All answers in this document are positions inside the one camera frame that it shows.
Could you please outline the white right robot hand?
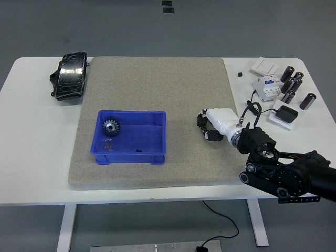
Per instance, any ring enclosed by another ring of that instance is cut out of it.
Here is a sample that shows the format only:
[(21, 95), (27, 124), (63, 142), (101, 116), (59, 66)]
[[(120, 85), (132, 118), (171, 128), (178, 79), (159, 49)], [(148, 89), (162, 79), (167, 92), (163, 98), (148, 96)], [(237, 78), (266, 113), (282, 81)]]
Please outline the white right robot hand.
[(229, 143), (236, 147), (242, 132), (241, 119), (230, 108), (207, 108), (197, 116), (196, 125), (204, 138), (218, 142), (227, 137)]

